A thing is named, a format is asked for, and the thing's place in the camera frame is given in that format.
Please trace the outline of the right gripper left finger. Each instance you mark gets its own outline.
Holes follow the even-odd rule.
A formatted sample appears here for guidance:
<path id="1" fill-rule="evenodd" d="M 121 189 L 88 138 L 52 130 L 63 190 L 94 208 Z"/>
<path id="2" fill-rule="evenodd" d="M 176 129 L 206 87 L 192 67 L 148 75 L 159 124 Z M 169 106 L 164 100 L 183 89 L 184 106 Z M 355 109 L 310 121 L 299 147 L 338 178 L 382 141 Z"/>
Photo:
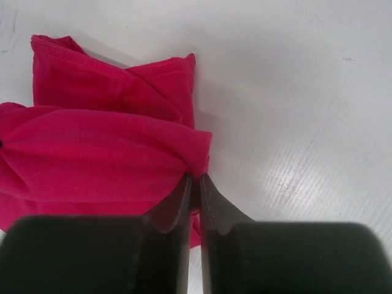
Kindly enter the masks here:
<path id="1" fill-rule="evenodd" d="M 30 216 L 1 243 L 2 293 L 186 293 L 192 178 L 141 216 Z"/>

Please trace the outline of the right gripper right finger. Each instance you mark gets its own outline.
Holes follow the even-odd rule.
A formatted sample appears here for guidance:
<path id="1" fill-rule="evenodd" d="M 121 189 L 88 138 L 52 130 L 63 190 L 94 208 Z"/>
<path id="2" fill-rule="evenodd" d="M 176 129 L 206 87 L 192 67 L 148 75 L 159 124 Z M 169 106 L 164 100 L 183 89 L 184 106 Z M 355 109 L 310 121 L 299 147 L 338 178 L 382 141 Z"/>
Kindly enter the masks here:
<path id="1" fill-rule="evenodd" d="M 390 293 L 379 239 L 353 222 L 260 222 L 200 178 L 205 293 Z"/>

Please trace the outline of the pink red t shirt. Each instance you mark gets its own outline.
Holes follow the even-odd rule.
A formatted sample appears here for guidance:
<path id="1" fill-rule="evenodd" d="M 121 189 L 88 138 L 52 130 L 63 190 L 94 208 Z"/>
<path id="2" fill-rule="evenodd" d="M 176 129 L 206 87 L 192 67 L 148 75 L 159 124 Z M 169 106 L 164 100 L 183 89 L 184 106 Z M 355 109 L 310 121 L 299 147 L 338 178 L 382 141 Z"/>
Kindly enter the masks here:
<path id="1" fill-rule="evenodd" d="M 194 54 L 126 69 L 34 35 L 34 104 L 1 104 L 1 229 L 30 215 L 140 215 L 208 171 Z"/>

